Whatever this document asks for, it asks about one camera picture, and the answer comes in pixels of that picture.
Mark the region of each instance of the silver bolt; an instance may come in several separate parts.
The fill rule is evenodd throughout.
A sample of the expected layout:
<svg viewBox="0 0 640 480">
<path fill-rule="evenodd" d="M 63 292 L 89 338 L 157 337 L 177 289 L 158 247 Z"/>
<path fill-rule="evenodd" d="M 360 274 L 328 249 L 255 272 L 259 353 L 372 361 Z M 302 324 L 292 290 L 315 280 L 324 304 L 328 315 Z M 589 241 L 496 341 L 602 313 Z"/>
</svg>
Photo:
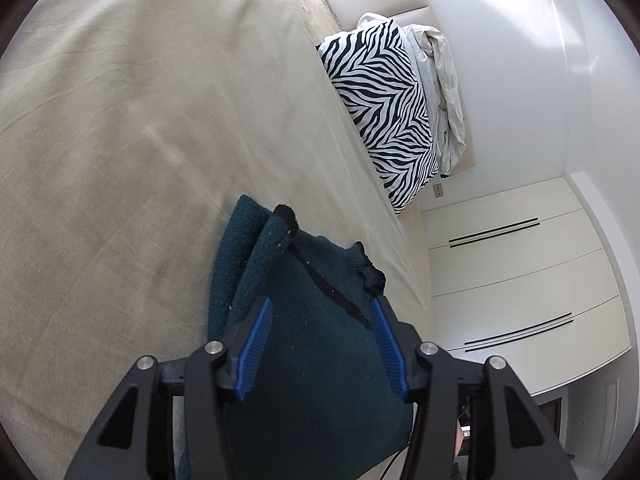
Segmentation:
<svg viewBox="0 0 640 480">
<path fill-rule="evenodd" d="M 494 355 L 489 359 L 489 364 L 491 365 L 491 368 L 502 370 L 507 365 L 507 361 L 505 361 L 499 355 Z"/>
<path fill-rule="evenodd" d="M 420 352 L 422 352 L 425 355 L 435 355 L 438 353 L 438 345 L 430 341 L 427 341 L 426 343 L 422 343 L 420 345 Z"/>
<path fill-rule="evenodd" d="M 141 357 L 140 359 L 138 359 L 138 362 L 136 363 L 136 365 L 141 370 L 149 370 L 149 368 L 151 368 L 154 365 L 154 359 L 148 355 L 145 355 L 144 357 Z"/>
<path fill-rule="evenodd" d="M 205 352 L 212 355 L 219 354 L 223 351 L 224 347 L 220 341 L 209 341 L 204 345 Z"/>
</svg>

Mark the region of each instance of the bed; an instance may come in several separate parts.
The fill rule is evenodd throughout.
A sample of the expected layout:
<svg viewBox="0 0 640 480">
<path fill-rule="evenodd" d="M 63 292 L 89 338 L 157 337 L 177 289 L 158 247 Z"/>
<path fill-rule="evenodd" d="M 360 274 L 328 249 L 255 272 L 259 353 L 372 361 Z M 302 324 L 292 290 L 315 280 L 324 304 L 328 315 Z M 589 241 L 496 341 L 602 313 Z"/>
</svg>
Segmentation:
<svg viewBox="0 0 640 480">
<path fill-rule="evenodd" d="M 316 54 L 338 30 L 324 0 L 39 0 L 24 20 L 0 59 L 0 420 L 37 478 L 63 477 L 137 357 L 204 342 L 243 193 L 361 240 L 429 338 L 419 210 L 395 215 Z"/>
</svg>

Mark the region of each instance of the zebra print pillow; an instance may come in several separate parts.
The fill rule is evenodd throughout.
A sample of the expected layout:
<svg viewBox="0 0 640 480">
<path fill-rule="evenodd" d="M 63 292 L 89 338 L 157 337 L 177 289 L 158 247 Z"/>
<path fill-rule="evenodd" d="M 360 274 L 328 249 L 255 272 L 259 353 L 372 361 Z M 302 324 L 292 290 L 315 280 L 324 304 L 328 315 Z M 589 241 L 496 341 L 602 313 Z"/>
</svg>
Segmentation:
<svg viewBox="0 0 640 480">
<path fill-rule="evenodd" d="M 316 47 L 360 131 L 396 214 L 438 171 L 419 79 L 391 20 Z"/>
</svg>

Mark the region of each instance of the mattress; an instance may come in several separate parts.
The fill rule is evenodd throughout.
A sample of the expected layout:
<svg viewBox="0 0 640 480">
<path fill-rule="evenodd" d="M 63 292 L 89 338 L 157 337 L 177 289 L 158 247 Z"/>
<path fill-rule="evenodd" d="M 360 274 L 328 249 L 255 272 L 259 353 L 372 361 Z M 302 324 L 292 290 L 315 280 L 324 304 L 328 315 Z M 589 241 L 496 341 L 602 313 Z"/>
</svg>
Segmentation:
<svg viewBox="0 0 640 480">
<path fill-rule="evenodd" d="M 0 420 L 40 480 L 63 477 L 137 357 L 204 343 L 242 193 L 361 240 L 429 337 L 426 252 L 314 48 L 337 30 L 322 0 L 40 0 L 17 31 L 0 59 Z"/>
</svg>

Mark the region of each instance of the black stripe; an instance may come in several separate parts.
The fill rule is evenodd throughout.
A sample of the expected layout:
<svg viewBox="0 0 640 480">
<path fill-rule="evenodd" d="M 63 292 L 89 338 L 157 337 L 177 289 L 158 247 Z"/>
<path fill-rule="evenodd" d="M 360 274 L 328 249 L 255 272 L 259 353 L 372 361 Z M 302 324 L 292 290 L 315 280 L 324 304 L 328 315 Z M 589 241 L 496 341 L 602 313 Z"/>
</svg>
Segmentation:
<svg viewBox="0 0 640 480">
<path fill-rule="evenodd" d="M 297 259 L 303 267 L 305 267 L 306 273 L 314 282 L 317 288 L 320 289 L 329 300 L 333 301 L 336 305 L 341 306 L 349 316 L 353 317 L 356 321 L 362 323 L 364 328 L 371 330 L 371 323 L 364 317 L 360 311 L 360 307 L 353 303 L 337 288 L 332 286 L 315 268 L 312 266 L 306 258 L 300 253 L 300 250 L 292 242 L 287 248 L 291 254 Z"/>
<path fill-rule="evenodd" d="M 517 337 L 516 339 L 509 339 L 507 341 L 501 341 L 499 343 L 494 343 L 492 345 L 485 345 L 485 346 L 481 346 L 481 347 L 478 347 L 478 348 L 469 348 L 468 350 L 465 350 L 465 352 L 475 352 L 476 350 L 484 350 L 485 348 L 492 348 L 494 346 L 506 345 L 507 343 L 513 343 L 514 341 L 520 341 L 521 339 L 526 339 L 527 337 L 533 337 L 533 336 L 538 335 L 538 334 L 549 332 L 549 330 L 553 330 L 555 328 L 558 328 L 558 327 L 561 327 L 561 326 L 565 326 L 565 325 L 568 325 L 569 323 L 573 323 L 573 322 L 574 322 L 574 320 L 570 319 L 569 321 L 565 321 L 564 323 L 561 323 L 559 325 L 551 326 L 551 327 L 549 327 L 547 329 L 544 329 L 544 330 L 540 330 L 539 332 L 534 332 L 533 334 L 527 334 L 527 335 L 524 335 L 522 337 Z"/>
<path fill-rule="evenodd" d="M 549 321 L 543 321 L 542 323 L 538 323 L 536 325 L 527 326 L 526 328 L 521 328 L 520 330 L 514 330 L 513 332 L 507 332 L 505 334 L 494 335 L 494 336 L 491 336 L 491 337 L 485 337 L 484 339 L 476 339 L 475 341 L 467 341 L 465 343 L 465 345 L 473 345 L 475 343 L 481 343 L 482 341 L 490 341 L 491 339 L 499 339 L 501 337 L 507 337 L 508 335 L 517 334 L 518 332 L 526 332 L 527 330 L 532 330 L 533 328 L 538 328 L 539 326 L 543 326 L 543 325 L 546 325 L 548 323 L 553 323 L 555 321 L 559 321 L 563 317 L 570 316 L 571 314 L 572 314 L 572 312 L 569 312 L 568 314 L 564 314 L 563 316 L 558 316 L 558 317 L 555 317 L 553 319 L 550 319 Z"/>
<path fill-rule="evenodd" d="M 494 231 L 502 231 L 503 229 L 509 229 L 510 227 L 516 227 L 516 225 L 528 224 L 529 222 L 535 222 L 538 220 L 538 217 L 530 218 L 529 220 L 523 220 L 522 222 L 516 222 L 515 224 L 503 225 L 502 227 L 497 227 L 495 229 L 489 229 L 487 231 L 480 231 L 479 233 L 474 233 L 472 235 L 461 236 L 459 238 L 452 238 L 449 240 L 449 243 L 457 242 L 458 240 L 464 240 L 466 238 L 473 238 L 474 236 L 482 236 L 488 233 L 493 233 Z"/>
<path fill-rule="evenodd" d="M 505 231 L 503 233 L 498 233 L 496 235 L 485 236 L 484 238 L 476 238 L 476 240 L 469 240 L 468 242 L 460 242 L 459 244 L 453 244 L 453 245 L 450 245 L 449 247 L 452 249 L 454 247 L 460 247 L 460 245 L 469 245 L 475 242 L 481 242 L 482 240 L 488 240 L 489 238 L 496 238 L 498 236 L 508 235 L 509 233 L 516 233 L 517 231 L 522 231 L 523 229 L 529 229 L 530 227 L 535 227 L 536 225 L 540 225 L 540 222 L 537 222 L 531 225 L 525 225 L 524 227 L 518 227 L 517 229 L 512 229 L 511 231 Z"/>
</svg>

